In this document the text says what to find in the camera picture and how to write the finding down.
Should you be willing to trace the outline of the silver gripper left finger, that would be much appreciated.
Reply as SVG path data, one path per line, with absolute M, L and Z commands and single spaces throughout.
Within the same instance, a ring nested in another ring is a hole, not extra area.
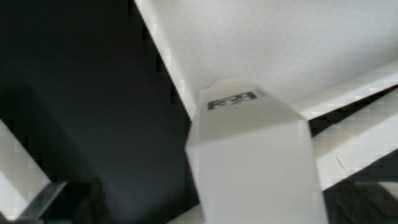
M 42 216 L 61 195 L 67 185 L 67 182 L 52 182 L 45 186 L 33 202 L 29 203 L 29 207 L 24 210 L 24 213 L 17 219 L 17 224 L 36 224 L 40 222 Z

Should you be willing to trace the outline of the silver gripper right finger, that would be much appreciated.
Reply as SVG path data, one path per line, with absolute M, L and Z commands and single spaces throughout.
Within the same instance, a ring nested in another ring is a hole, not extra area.
M 379 183 L 360 182 L 356 187 L 367 199 L 379 207 L 398 207 L 398 201 Z

